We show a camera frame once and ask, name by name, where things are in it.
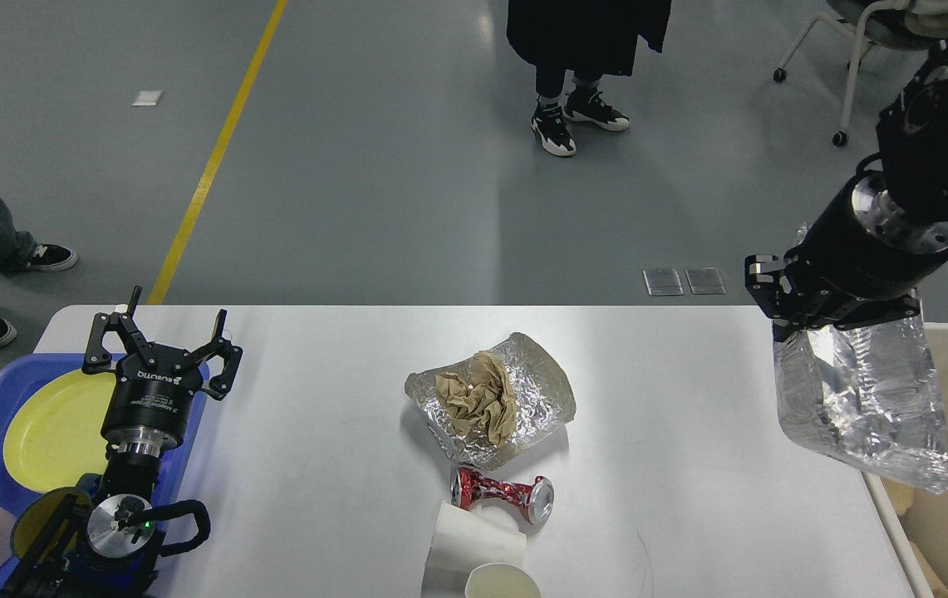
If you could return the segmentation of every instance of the crumpled brown paper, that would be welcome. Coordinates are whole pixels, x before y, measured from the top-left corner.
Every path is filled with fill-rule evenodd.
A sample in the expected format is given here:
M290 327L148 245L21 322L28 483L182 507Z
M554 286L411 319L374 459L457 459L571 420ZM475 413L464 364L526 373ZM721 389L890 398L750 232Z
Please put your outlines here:
M436 375L436 396L455 435L481 430L493 446L503 445L517 428L517 401L499 357L479 351L470 363L470 379L446 371Z

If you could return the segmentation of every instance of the black coat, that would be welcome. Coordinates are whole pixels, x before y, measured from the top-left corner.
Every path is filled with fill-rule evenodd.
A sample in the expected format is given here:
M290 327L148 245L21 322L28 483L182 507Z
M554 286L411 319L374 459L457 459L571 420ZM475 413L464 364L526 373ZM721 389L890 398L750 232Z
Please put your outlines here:
M507 39L532 65L632 75L637 37L662 51L670 0L510 0Z

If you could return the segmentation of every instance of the crumpled aluminum foil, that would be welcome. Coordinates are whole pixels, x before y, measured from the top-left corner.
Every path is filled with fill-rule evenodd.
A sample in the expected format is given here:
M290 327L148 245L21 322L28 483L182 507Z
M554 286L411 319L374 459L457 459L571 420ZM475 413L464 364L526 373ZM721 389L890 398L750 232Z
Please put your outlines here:
M532 338L515 332L488 352L503 362L518 406L517 430L499 447L493 446L480 430L471 431L465 439L455 435L450 417L436 397L436 375L453 371L468 379L471 360L408 375L404 391L452 462L492 472L541 442L560 425L573 421L577 402L573 400L566 372Z
M800 446L931 493L948 491L946 417L919 317L774 343L780 427Z

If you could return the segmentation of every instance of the paper cup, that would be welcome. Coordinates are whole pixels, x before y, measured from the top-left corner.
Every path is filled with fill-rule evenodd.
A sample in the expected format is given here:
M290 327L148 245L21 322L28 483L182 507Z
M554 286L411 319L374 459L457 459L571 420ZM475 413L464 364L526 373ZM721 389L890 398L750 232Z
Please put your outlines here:
M470 572L466 598L541 598L541 594L526 571L507 563L489 563Z
M425 566L469 574L485 563L520 566L525 556L526 534L504 529L444 502L436 516Z

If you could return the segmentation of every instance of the chair leg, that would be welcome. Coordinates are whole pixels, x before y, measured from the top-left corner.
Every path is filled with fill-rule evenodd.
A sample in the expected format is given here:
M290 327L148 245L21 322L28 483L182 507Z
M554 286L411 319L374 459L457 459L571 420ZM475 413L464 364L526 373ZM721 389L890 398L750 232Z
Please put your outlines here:
M854 91L857 89L857 69L861 67L862 57L868 53L872 46L865 38L865 26L868 24L869 16L875 11L899 10L904 7L906 0L879 0L869 4L862 12L861 18L854 24L854 44L850 49L850 68L847 72L847 90L842 96L842 114L839 115L839 132L836 133L832 143L836 146L845 146L847 144L847 130L850 129L850 114L854 107Z
M799 46L803 45L805 38L809 35L809 30L813 29L816 22L827 22L835 23L835 19L832 18L827 12L817 12L813 18L809 19L807 26L803 29L803 34L799 35L793 42L792 46L784 53L784 57L781 58L780 64L777 65L778 69L788 68L788 63L792 61L792 56L795 56L795 52L799 49Z
M876 48L876 46L877 46L877 43L876 43L876 42L870 42L870 41L868 41L868 39L865 39L865 49L862 50L862 57L861 57L861 58L858 58L858 60L857 60L857 69L858 69L859 71L860 71L861 68L862 68L862 64L865 63L865 56L868 56L868 53L869 53L869 52L872 52L872 48Z

